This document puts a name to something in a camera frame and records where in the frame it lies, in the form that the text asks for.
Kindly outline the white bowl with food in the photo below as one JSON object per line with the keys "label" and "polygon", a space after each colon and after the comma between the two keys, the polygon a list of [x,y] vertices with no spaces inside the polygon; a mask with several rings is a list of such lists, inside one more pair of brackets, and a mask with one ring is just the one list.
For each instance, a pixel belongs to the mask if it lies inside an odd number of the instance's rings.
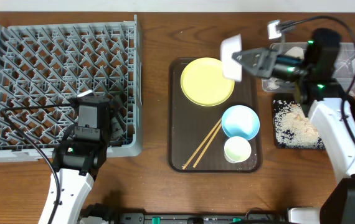
{"label": "white bowl with food", "polygon": [[220,61],[222,62],[222,74],[226,79],[235,82],[242,81],[242,67],[236,62],[232,56],[235,52],[242,50],[241,35],[229,37],[221,42],[220,45]]}

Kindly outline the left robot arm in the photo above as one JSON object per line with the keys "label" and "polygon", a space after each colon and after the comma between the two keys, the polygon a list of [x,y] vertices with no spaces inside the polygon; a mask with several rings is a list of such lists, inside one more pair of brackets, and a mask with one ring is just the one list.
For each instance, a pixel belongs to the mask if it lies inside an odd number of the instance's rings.
{"label": "left robot arm", "polygon": [[85,95],[68,99],[78,113],[52,153],[50,188],[40,223],[77,223],[98,170],[107,160],[112,119],[123,105],[121,98]]}

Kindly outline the white napkin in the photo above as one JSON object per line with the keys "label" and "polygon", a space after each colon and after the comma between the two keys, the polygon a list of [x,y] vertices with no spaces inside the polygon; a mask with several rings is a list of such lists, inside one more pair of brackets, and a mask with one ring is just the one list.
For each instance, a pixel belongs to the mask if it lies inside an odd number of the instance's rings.
{"label": "white napkin", "polygon": [[305,53],[301,47],[292,47],[290,50],[288,50],[285,53],[286,56],[294,57],[294,58],[299,58],[299,59],[304,59]]}

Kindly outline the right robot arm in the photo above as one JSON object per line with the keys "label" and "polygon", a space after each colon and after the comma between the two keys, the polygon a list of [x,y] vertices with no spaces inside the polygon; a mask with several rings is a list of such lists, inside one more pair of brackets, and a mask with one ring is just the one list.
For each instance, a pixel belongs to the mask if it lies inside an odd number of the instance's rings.
{"label": "right robot arm", "polygon": [[333,165],[337,186],[320,207],[293,207],[289,223],[355,223],[355,119],[348,93],[333,78],[341,36],[326,28],[313,31],[303,59],[258,48],[234,47],[227,59],[260,78],[295,85],[295,100],[317,129]]}

